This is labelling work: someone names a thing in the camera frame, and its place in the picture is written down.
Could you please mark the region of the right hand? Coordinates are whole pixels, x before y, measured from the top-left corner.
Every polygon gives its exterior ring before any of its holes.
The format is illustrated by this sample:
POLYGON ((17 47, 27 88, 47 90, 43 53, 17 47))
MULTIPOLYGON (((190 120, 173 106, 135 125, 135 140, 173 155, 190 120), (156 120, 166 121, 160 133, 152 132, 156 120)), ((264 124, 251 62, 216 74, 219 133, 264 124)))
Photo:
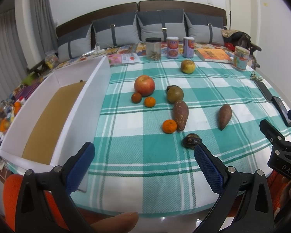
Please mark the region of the right hand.
POLYGON ((278 174, 273 192, 274 219, 275 222, 278 222, 291 212, 291 181, 278 174))

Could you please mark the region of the left hand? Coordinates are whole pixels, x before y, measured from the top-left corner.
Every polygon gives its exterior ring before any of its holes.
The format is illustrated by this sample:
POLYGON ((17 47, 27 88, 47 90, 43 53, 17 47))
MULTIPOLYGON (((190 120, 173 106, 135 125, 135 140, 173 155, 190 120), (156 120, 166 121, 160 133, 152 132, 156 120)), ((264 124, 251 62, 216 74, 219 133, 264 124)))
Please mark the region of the left hand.
POLYGON ((91 225, 95 232, 130 232, 139 220, 137 212, 125 212, 106 218, 91 225))

